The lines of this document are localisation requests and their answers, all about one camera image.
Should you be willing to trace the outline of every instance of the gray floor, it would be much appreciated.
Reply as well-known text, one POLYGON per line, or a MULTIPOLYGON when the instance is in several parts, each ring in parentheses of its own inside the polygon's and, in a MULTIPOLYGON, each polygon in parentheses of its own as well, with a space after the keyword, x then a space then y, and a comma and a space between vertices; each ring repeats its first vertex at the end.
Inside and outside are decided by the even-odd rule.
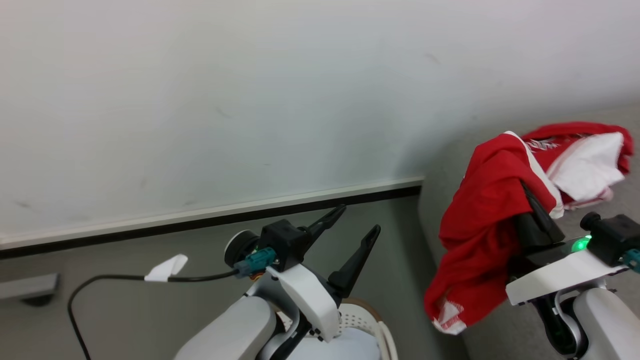
MULTIPOLYGON (((390 327, 402 360, 466 359, 457 338, 437 333, 422 310, 422 294, 435 268, 422 237, 416 197, 350 206, 309 251, 305 264, 324 276, 337 270, 374 225, 382 233, 352 293, 370 302, 390 327)), ((290 215, 306 225, 325 211, 290 215)), ((65 311, 69 293, 97 274, 145 274, 177 253, 189 256, 181 275, 227 271, 228 239, 242 229, 259 231, 274 219, 222 225, 0 261, 0 281, 59 272, 61 296, 43 308, 0 302, 0 359, 80 360, 83 355, 65 311)), ((191 336, 251 285, 224 279, 200 284, 103 281, 74 306, 94 360, 170 360, 191 336)))

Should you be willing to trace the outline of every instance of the white fabric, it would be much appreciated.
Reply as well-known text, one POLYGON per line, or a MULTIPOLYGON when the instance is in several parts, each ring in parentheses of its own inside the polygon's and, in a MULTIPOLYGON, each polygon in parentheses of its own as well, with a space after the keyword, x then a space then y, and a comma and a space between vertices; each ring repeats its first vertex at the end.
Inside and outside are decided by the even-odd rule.
POLYGON ((182 267, 187 263, 187 258, 185 255, 177 254, 171 259, 157 265, 147 276, 145 276, 145 281, 158 281, 158 282, 167 282, 169 276, 177 275, 182 267))
POLYGON ((458 316, 464 310, 461 305, 445 299, 440 306, 440 317, 432 321, 433 326, 445 334, 458 335, 467 328, 465 322, 458 316))
POLYGON ((380 360, 378 341, 374 336, 352 327, 330 343, 317 338, 304 338, 287 360, 380 360))
POLYGON ((542 167, 538 163, 538 160, 536 160, 536 158, 533 156, 533 153, 531 152, 527 144, 524 141, 522 141, 522 139, 512 131, 506 131, 505 134, 515 136, 518 140, 520 140, 520 142, 522 143, 522 146, 524 146, 525 150, 527 151, 527 157, 529 159, 529 167, 531 167, 531 170, 533 171, 533 173, 536 174, 536 176, 538 176, 538 178, 542 181, 542 183, 547 187, 547 190, 549 191, 551 196, 553 196, 554 199, 556 200, 556 205, 549 212, 549 216, 551 218, 561 218, 564 215, 564 205, 562 203, 562 195, 560 195, 560 191, 558 191, 558 189, 553 184, 553 182, 545 174, 545 171, 542 170, 542 167))
POLYGON ((549 179, 576 202, 597 199, 624 180, 618 170, 621 133, 591 135, 571 144, 547 170, 549 179))
POLYGON ((603 201, 611 201, 613 199, 613 190, 606 188, 602 193, 598 194, 598 197, 589 199, 587 201, 573 201, 564 205, 565 210, 575 210, 580 208, 586 208, 603 201))

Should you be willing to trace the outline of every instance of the green light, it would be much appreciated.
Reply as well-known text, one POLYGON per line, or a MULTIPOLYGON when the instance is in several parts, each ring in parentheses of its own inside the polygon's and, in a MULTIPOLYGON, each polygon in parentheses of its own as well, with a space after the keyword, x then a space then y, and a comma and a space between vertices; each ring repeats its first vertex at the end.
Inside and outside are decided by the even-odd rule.
POLYGON ((587 236, 573 243, 573 245, 571 246, 571 252, 578 252, 586 249, 587 245, 589 244, 589 240, 591 239, 590 235, 587 236))

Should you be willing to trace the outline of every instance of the red and white garment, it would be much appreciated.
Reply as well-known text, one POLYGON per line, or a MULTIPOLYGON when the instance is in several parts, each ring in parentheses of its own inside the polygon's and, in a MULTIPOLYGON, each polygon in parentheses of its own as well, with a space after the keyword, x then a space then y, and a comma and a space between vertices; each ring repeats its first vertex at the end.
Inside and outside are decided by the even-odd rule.
POLYGON ((593 122, 547 125, 522 139, 562 191, 569 210, 611 200, 610 186, 629 173, 634 150, 624 127, 593 122))
POLYGON ((508 131, 478 145, 440 224, 447 253, 424 296, 434 326, 459 334, 506 299, 507 262, 520 251, 511 219, 532 211, 521 182, 559 218, 565 208, 606 199, 632 153, 626 129, 586 122, 522 139, 508 131))

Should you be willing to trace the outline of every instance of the black cable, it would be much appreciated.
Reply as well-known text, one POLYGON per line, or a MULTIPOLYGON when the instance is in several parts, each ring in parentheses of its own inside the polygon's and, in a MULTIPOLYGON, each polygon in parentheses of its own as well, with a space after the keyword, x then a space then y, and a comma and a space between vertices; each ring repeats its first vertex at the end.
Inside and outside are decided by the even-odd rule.
MULTIPOLYGON (((202 281, 213 281, 218 279, 224 279, 226 277, 233 276, 238 273, 238 269, 233 269, 232 271, 225 272, 222 274, 209 275, 209 276, 200 276, 200 277, 169 277, 167 282, 202 282, 202 281)), ((82 335, 80 335, 80 329, 78 329, 78 325, 76 324, 76 318, 74 317, 74 312, 72 309, 72 304, 76 295, 87 287, 92 282, 98 280, 132 280, 132 281, 144 281, 144 275, 98 275, 94 276, 91 279, 83 282, 80 286, 78 286, 69 297, 69 301, 67 302, 67 313, 69 314, 69 320, 71 321, 71 326, 74 328, 74 332, 76 333, 76 338, 82 347, 82 351, 84 353, 84 358, 86 360, 91 360, 91 356, 89 356, 89 350, 87 350, 86 345, 84 344, 84 340, 82 339, 82 335)))

